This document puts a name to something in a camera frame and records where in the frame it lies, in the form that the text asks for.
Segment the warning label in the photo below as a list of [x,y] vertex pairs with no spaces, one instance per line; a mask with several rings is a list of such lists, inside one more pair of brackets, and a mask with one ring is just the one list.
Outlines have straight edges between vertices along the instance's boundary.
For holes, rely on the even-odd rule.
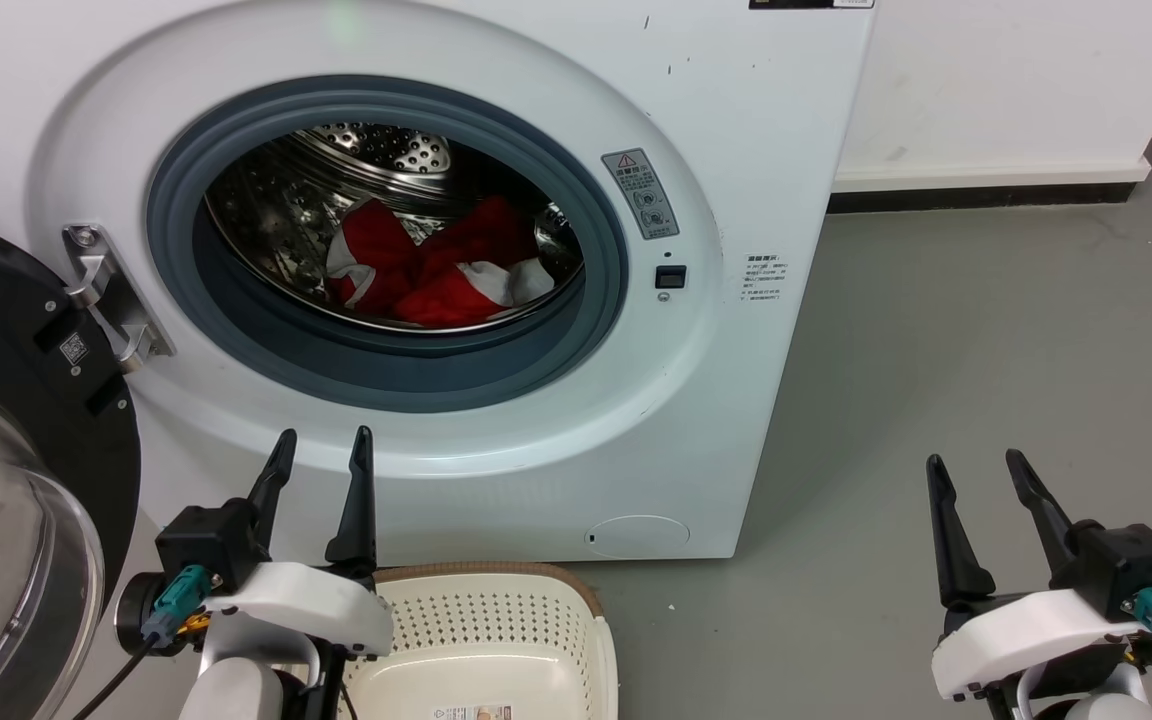
[[745,276],[741,278],[741,302],[781,300],[785,281],[790,278],[790,264],[780,255],[746,255]]
[[668,197],[664,196],[660,179],[657,176],[649,156],[643,150],[623,150],[602,156],[621,195],[630,204],[634,219],[639,223],[644,240],[669,237],[679,234],[679,225],[673,218],[673,207]]
[[430,720],[513,720],[509,705],[465,705],[439,707],[430,712]]

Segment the gray floor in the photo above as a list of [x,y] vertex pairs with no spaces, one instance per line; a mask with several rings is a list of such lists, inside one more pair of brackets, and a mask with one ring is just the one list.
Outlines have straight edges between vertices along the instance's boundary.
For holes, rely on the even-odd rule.
[[[1152,176],[1121,206],[828,219],[735,559],[575,566],[621,717],[986,719],[929,673],[923,462],[945,456],[1000,588],[1041,589],[1009,447],[1075,518],[1152,525]],[[119,660],[105,638],[76,695]],[[174,717],[189,673],[147,664],[94,717]]]

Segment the sticker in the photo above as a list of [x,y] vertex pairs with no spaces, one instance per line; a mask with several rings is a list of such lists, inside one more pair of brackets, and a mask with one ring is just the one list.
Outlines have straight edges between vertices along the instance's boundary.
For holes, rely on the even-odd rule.
[[749,0],[750,10],[827,10],[873,8],[874,0]]
[[83,342],[83,338],[78,338],[78,333],[74,333],[60,343],[60,353],[63,353],[65,359],[69,361],[70,365],[77,365],[78,361],[88,356],[88,343]]
[[781,260],[780,255],[746,255],[740,301],[781,300],[787,279],[790,279],[790,264]]
[[639,223],[644,240],[669,237],[679,234],[679,225],[673,219],[673,209],[668,197],[664,196],[660,179],[643,150],[622,150],[602,156],[616,184],[621,185],[621,195],[634,210],[634,219]]
[[513,720],[513,705],[468,705],[439,707],[430,720]]

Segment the basket label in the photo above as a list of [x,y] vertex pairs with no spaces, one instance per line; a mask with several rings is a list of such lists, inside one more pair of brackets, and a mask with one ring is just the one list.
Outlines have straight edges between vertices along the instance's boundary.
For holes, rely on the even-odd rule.
[[874,0],[749,0],[750,10],[823,10],[873,8]]
[[513,720],[513,705],[465,705],[438,707],[430,720]]

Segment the laundry basket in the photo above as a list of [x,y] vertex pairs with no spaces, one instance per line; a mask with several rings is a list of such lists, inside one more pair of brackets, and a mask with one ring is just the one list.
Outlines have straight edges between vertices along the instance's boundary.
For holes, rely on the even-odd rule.
[[[616,720],[616,652],[594,592],[562,568],[449,562],[376,574],[392,655],[348,667],[362,719]],[[339,719],[349,720],[340,702]]]

